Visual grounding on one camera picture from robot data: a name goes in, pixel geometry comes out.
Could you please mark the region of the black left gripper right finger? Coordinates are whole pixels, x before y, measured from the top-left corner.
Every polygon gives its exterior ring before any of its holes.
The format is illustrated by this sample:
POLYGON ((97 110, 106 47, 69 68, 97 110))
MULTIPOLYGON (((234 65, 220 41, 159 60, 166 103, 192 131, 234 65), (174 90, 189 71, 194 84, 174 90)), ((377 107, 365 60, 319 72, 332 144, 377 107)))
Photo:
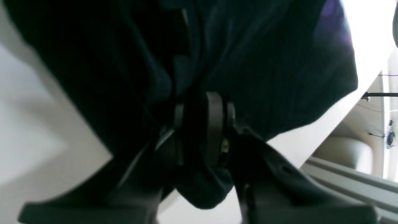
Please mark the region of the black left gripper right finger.
POLYGON ((235 124, 235 107, 207 92, 206 162, 230 172, 243 224, 376 224, 375 208, 329 193, 235 124))

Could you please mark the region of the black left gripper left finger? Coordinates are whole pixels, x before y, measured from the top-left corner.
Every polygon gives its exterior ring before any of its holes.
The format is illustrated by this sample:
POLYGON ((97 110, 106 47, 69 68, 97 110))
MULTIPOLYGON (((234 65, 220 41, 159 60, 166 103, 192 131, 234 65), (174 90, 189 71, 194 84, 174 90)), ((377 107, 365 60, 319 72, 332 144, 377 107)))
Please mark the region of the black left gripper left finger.
POLYGON ((162 192, 173 171, 184 164, 178 129, 182 104, 159 138, 138 154, 119 155, 90 179, 48 201, 27 203, 18 221, 23 224, 155 224, 162 192))

